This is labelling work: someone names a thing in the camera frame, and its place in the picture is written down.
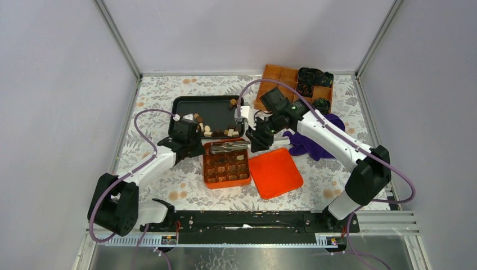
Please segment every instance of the orange square plate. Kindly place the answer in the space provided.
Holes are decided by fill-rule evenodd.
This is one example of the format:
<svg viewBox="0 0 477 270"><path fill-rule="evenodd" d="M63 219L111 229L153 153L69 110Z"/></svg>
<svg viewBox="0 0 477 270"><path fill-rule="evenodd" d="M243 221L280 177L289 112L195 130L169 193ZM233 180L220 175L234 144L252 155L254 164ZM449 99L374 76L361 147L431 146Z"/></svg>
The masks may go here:
<svg viewBox="0 0 477 270"><path fill-rule="evenodd" d="M303 185L303 178L286 148L249 160L250 173L260 197L268 200Z"/></svg>

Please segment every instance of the floral tablecloth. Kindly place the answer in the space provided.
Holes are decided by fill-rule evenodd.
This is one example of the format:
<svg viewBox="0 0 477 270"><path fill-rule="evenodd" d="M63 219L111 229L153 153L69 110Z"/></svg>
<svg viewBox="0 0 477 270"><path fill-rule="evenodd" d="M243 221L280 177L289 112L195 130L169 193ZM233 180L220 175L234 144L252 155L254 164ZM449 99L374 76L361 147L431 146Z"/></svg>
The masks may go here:
<svg viewBox="0 0 477 270"><path fill-rule="evenodd" d="M248 82L258 78L260 77L144 77L123 142L118 171L128 170L152 151L151 146L134 129L133 119L138 112L152 108L170 111L173 100L179 96L238 95ZM258 84L244 96L246 105L253 105L257 91ZM370 144L350 75L335 76L331 111L343 120L348 134ZM151 112L139 118L139 128L154 142L158 142L167 136L169 119L167 114ZM262 153L250 153L250 157ZM159 198L173 204L177 210L322 210L344 189L349 173L337 160L321 159L316 162L308 155L293 159L303 176L304 184L301 188L270 200L259 196L253 181L248 186L208 189L204 185L201 156L183 160L171 170L158 175L140 193L139 198L141 201ZM378 197L385 198L385 192L382 191ZM389 210L389 205L373 202L364 210Z"/></svg>

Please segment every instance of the black tray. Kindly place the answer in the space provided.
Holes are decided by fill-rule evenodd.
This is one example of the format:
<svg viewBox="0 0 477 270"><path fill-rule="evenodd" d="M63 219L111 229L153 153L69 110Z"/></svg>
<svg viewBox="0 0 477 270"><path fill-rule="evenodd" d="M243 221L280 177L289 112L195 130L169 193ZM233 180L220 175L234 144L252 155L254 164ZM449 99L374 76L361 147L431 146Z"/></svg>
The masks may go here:
<svg viewBox="0 0 477 270"><path fill-rule="evenodd" d="M239 96L184 96L178 97L172 104L172 113L178 115L199 114L202 116L204 126L208 125L210 130L214 132L216 129L225 131L228 125L238 125L235 122L235 109L229 110L228 104L231 99L239 99ZM169 135L172 133L177 123L171 119L169 123ZM245 124L239 136L245 133ZM202 137L204 139L231 139L232 137Z"/></svg>

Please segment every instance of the gray wall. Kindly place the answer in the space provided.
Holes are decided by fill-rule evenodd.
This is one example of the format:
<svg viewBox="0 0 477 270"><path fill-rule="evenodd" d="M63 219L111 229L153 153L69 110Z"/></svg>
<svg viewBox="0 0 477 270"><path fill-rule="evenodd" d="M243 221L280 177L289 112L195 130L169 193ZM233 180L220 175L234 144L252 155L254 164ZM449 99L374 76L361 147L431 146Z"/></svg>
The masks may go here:
<svg viewBox="0 0 477 270"><path fill-rule="evenodd" d="M476 11L471 0L405 1L362 77L391 162L416 184L407 207L433 269L477 264Z"/></svg>
<svg viewBox="0 0 477 270"><path fill-rule="evenodd" d="M135 79L93 1L2 1L0 48L0 269L70 269Z"/></svg>
<svg viewBox="0 0 477 270"><path fill-rule="evenodd" d="M355 70L393 0L106 0L143 72Z"/></svg>

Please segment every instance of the tongs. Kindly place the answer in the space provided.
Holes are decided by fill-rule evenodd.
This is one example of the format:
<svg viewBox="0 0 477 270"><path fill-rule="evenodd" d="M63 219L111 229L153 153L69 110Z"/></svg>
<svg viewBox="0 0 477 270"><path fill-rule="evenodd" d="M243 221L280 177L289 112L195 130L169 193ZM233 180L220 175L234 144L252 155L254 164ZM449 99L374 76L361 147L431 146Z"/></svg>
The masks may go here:
<svg viewBox="0 0 477 270"><path fill-rule="evenodd" d="M273 140L272 146L276 145L289 145L290 139L288 137L282 138L275 138ZM221 153L228 153L232 151L238 150L247 150L250 149L250 142L249 141L235 141L235 142L213 142L210 147L210 153L221 154Z"/></svg>
<svg viewBox="0 0 477 270"><path fill-rule="evenodd" d="M250 148L249 141L237 141L237 142L213 142L210 147L210 153L220 154L228 153L237 150L246 150Z"/></svg>

